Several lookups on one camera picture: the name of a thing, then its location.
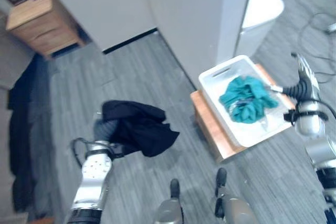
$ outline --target wooden nightstand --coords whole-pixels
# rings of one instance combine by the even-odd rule
[[[77,23],[59,0],[28,0],[13,7],[6,30],[46,59],[74,43],[84,45],[77,33]]]

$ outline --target dark jacket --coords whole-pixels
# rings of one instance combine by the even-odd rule
[[[102,105],[104,122],[118,120],[118,126],[110,137],[111,143],[133,146],[133,151],[142,151],[152,157],[173,145],[179,132],[170,130],[163,110],[130,101],[107,101]]]

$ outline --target robotic arm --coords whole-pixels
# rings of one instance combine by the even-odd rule
[[[297,100],[296,108],[285,114],[284,119],[291,122],[298,133],[309,137],[306,152],[323,186],[324,198],[331,205],[325,211],[327,224],[336,223],[333,211],[336,207],[336,144],[325,133],[328,116],[322,111],[322,105],[328,107],[335,118],[336,113],[321,101],[317,79],[305,58],[296,53],[292,56],[299,62],[298,84],[290,88],[271,86],[271,89]]]
[[[126,146],[110,144],[109,136],[117,127],[117,121],[103,123],[96,120],[93,127],[95,142],[77,138],[71,147],[78,165],[82,170],[82,181],[71,206],[71,214],[67,223],[99,224],[109,191],[108,180],[112,171],[112,161],[131,153]],[[82,142],[90,146],[86,152],[86,160],[80,163],[76,153],[76,143]]]

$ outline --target black cable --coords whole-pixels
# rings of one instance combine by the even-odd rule
[[[303,102],[308,102],[308,101],[312,101],[312,102],[318,102],[318,103],[321,103],[321,104],[323,104],[324,106],[326,106],[329,110],[330,110],[330,112],[331,112],[331,114],[334,116],[334,118],[336,119],[336,111],[329,105],[329,104],[327,104],[326,102],[323,102],[323,101],[321,101],[321,100],[317,100],[317,99],[305,99],[304,101],[301,101],[301,102],[298,102],[297,104],[296,104],[296,110],[298,110],[298,107],[299,107],[299,104],[300,103],[303,103]]]
[[[305,54],[307,54],[308,56],[310,56],[312,58],[321,59],[321,60],[327,60],[327,61],[329,61],[332,64],[336,63],[336,60],[333,58],[333,56],[334,56],[333,47],[334,46],[333,46],[333,43],[332,43],[332,40],[333,40],[332,35],[327,35],[328,38],[329,38],[329,40],[328,40],[328,43],[329,43],[329,52],[328,52],[328,55],[329,56],[328,57],[317,56],[317,55],[312,54],[309,50],[307,50],[304,47],[304,45],[302,43],[303,35],[304,35],[304,33],[305,33],[305,31],[306,31],[306,29],[308,27],[311,27],[311,28],[313,28],[315,30],[318,30],[318,31],[320,31],[320,32],[322,32],[324,34],[326,33],[326,31],[324,29],[321,29],[321,28],[319,28],[319,27],[317,27],[317,26],[315,26],[313,24],[314,19],[318,15],[327,15],[327,16],[332,17],[332,18],[335,18],[335,17],[333,15],[330,15],[328,13],[323,13],[323,12],[314,13],[308,6],[306,6],[305,4],[303,4],[300,0],[294,0],[294,1],[298,5],[302,6],[306,10],[306,12],[309,14],[309,16],[310,16],[308,22],[303,27],[301,27],[301,29],[298,32],[298,46],[299,46],[299,48],[301,48],[305,52]],[[330,82],[336,76],[336,70],[335,70],[336,66],[331,65],[331,67],[334,69],[334,73],[315,72],[315,74],[322,74],[322,75],[330,76],[326,81],[318,81],[319,84],[328,83],[328,82]]]
[[[103,144],[103,143],[99,143],[99,142],[91,142],[91,141],[87,141],[87,140],[85,140],[84,138],[79,137],[79,138],[76,138],[76,139],[72,140],[71,143],[70,143],[70,145],[71,145],[71,150],[72,150],[73,156],[75,157],[76,162],[77,162],[77,164],[78,164],[78,166],[79,166],[80,168],[82,168],[82,163],[80,162],[80,160],[79,160],[79,158],[78,158],[78,154],[77,154],[77,152],[76,152],[76,143],[77,143],[77,142],[82,142],[82,143],[84,143],[85,145],[90,144],[90,145],[100,145],[100,146],[103,146],[103,147],[105,147],[105,148],[111,153],[111,155],[112,155],[113,157],[115,157],[115,153],[114,153],[114,151],[113,151],[113,149],[112,149],[112,147],[111,147],[110,145],[108,145],[108,144]]]

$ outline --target white plastic bin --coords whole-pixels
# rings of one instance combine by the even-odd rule
[[[284,121],[283,114],[290,108],[281,94],[270,93],[279,102],[277,108],[266,109],[266,116],[253,124],[233,122],[225,107],[219,102],[219,97],[225,93],[229,83],[238,76],[252,76],[270,85],[268,79],[245,55],[237,56],[223,62],[200,74],[203,95],[211,107],[220,124],[235,145],[250,147],[289,127]]]

